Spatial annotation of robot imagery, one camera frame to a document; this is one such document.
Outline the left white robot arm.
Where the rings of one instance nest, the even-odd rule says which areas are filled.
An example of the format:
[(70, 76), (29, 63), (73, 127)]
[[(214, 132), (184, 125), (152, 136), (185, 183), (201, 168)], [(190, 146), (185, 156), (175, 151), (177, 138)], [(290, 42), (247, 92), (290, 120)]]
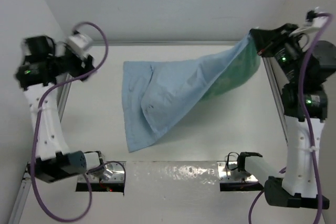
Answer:
[(32, 125), (39, 121), (36, 150), (33, 154), (35, 172), (31, 176), (46, 183), (99, 169), (103, 163), (100, 151), (72, 152), (63, 136), (57, 105), (57, 90), (45, 98), (43, 94), (57, 84), (57, 77), (69, 74), (78, 77), (94, 69), (88, 54), (92, 40), (75, 32), (65, 42), (65, 51), (56, 56), (56, 43), (48, 36), (26, 38), (23, 42), (23, 63), (15, 78), (28, 101)]

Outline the light blue pillowcase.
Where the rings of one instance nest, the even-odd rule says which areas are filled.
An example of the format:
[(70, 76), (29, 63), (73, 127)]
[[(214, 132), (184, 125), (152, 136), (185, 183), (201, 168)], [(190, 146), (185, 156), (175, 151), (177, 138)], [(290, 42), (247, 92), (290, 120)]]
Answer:
[(155, 144), (200, 101), (247, 82), (260, 57), (248, 33), (229, 50), (183, 61), (126, 61), (122, 108), (130, 153)]

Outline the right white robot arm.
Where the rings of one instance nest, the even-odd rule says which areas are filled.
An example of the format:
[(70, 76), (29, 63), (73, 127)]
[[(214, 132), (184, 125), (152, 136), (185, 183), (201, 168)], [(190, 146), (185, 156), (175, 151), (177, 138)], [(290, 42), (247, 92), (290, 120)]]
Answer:
[(274, 58), (288, 83), (281, 91), (287, 128), (287, 164), (284, 173), (255, 152), (242, 152), (237, 161), (225, 163), (227, 184), (240, 189), (261, 189), (271, 206), (328, 209), (317, 177), (320, 136), (328, 116), (324, 82), (335, 73), (335, 46), (314, 40), (308, 50), (300, 47), (304, 32), (294, 24), (273, 30), (252, 29), (257, 52)]

